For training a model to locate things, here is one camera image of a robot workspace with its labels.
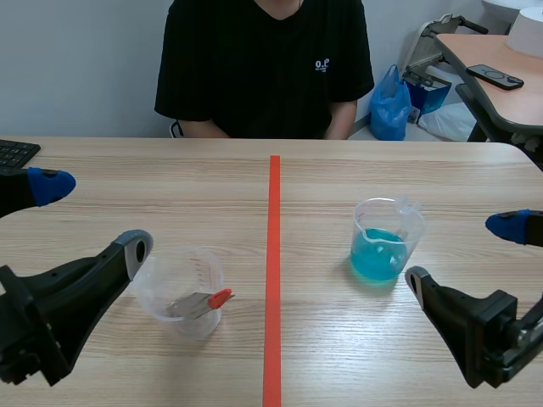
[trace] wooden table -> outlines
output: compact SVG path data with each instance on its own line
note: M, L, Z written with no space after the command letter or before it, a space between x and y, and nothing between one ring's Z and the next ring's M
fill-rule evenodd
M458 75L489 112L495 125L510 132L543 134L543 59L507 46L507 36L440 34L437 43ZM524 87L504 91L466 72L485 64L524 81Z
M512 382L473 391L403 278L388 291L353 282L352 209L407 194L428 232L410 265L475 296L498 288L520 312L543 288L543 249L484 229L487 216L541 208L543 176L507 145L21 138L31 162L78 180L65 200L2 219L2 263L21 275L94 255L143 228L157 251L210 248L230 301L209 342L173 343L132 290L98 323L73 373L0 386L2 406L257 407L262 396L268 166L282 158L285 407L540 406L543 358Z

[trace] beaker with blue liquid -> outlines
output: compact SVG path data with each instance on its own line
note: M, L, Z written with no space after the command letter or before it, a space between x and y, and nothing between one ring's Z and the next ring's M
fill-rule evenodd
M394 280L424 234L421 205L407 197L373 198L355 208L350 258L357 273L372 280Z

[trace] black t-shirt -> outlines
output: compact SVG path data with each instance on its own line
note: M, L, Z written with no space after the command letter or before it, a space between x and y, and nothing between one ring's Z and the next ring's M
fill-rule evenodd
M361 0L304 0L285 20L254 0L176 0L155 110L230 137L322 138L330 103L372 88Z

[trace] plastic beaker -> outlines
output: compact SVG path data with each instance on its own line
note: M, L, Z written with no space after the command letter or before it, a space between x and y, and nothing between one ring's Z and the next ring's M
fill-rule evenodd
M373 198L355 208L350 250L353 267L372 280L395 279L406 266L426 223L421 205L407 205L407 198Z
M152 252L133 283L137 301L143 309L182 341L207 337L221 320L220 309L197 320L189 320L176 315L174 306L178 300L193 293L213 294L222 290L222 267L208 250L188 246Z

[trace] blue plastic bag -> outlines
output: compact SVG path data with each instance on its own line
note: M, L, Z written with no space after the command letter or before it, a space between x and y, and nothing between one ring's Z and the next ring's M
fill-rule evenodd
M370 129L375 138L393 142L406 139L411 98L407 84L400 81L400 72L396 65L390 67L375 89L370 101L370 111Z

